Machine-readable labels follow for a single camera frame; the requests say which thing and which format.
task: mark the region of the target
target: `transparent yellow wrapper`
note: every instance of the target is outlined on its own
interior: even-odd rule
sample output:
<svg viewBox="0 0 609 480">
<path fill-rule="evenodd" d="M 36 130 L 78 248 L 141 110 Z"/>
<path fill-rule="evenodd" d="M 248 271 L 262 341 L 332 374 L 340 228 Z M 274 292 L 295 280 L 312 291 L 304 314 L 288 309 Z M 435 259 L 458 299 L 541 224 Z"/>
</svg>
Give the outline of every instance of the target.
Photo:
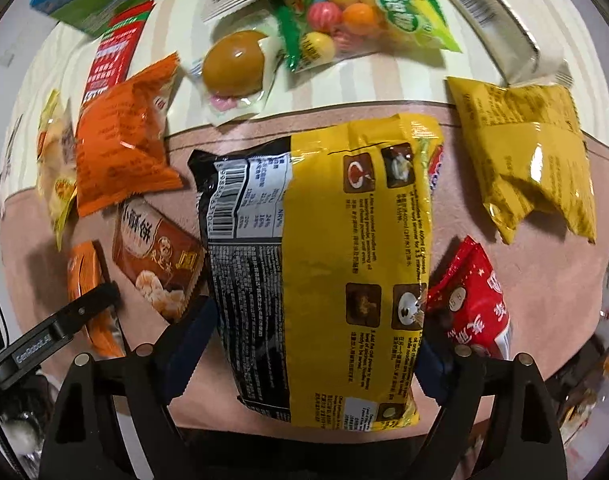
<svg viewBox="0 0 609 480">
<path fill-rule="evenodd" d="M 40 115 L 38 127 L 38 193 L 46 201 L 56 246 L 62 248 L 62 232 L 77 195 L 75 137 L 71 112 L 53 90 Z"/>
<path fill-rule="evenodd" d="M 559 211 L 596 240 L 596 208 L 575 105 L 560 85 L 501 88 L 447 78 L 485 209 L 510 244 L 533 210 Z"/>
<path fill-rule="evenodd" d="M 427 170 L 438 122 L 400 114 L 291 137 L 284 332 L 291 422 L 415 424 L 409 385 L 431 254 Z"/>
</svg>

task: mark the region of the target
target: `orange snack package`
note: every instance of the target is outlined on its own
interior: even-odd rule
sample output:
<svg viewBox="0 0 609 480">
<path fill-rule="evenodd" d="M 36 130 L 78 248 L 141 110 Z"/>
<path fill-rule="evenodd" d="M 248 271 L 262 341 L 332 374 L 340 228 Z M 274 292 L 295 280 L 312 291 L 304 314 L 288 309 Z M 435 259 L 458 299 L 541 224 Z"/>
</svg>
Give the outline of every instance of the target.
<svg viewBox="0 0 609 480">
<path fill-rule="evenodd" d="M 83 242 L 73 248 L 67 272 L 69 301 L 78 299 L 104 281 L 93 242 Z M 87 322 L 87 336 L 100 357 L 125 356 L 122 333 L 113 306 Z"/>
<path fill-rule="evenodd" d="M 182 187 L 162 140 L 180 59 L 171 54 L 91 101 L 77 132 L 78 215 Z"/>
</svg>

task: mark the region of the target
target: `yellow snack wrapper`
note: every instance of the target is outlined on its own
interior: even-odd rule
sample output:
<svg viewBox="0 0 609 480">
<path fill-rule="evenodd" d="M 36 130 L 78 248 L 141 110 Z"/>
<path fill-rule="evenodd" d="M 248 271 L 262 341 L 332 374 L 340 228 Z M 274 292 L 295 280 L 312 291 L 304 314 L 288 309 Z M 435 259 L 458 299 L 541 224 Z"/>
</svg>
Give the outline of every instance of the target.
<svg viewBox="0 0 609 480">
<path fill-rule="evenodd" d="M 417 423 L 441 143 L 435 119 L 400 114 L 192 154 L 219 332 L 247 407 L 328 430 Z"/>
<path fill-rule="evenodd" d="M 75 137 L 71 112 L 53 90 L 40 114 L 38 127 L 38 180 L 36 187 L 46 201 L 56 246 L 62 248 L 64 223 L 77 196 Z"/>
<path fill-rule="evenodd" d="M 510 244 L 533 210 L 596 240 L 596 207 L 573 98 L 560 85 L 501 88 L 447 78 L 485 209 Z"/>
</svg>

